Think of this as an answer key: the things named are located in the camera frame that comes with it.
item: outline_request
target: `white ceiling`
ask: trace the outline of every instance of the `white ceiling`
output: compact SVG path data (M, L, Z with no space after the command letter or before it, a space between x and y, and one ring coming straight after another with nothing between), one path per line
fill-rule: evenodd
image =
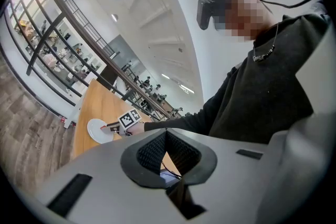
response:
M152 76L161 73L195 91L203 100L196 54L177 0L97 0L117 14L120 34Z

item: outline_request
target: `sleeve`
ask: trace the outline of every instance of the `sleeve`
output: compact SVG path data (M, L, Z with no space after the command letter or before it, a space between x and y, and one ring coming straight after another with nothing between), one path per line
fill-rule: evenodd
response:
M160 128L179 128L194 133L208 135L222 104L230 80L230 74L236 70L236 68L232 69L217 93L203 105L203 108L198 113L184 116L176 120L146 122L144 126L145 131Z

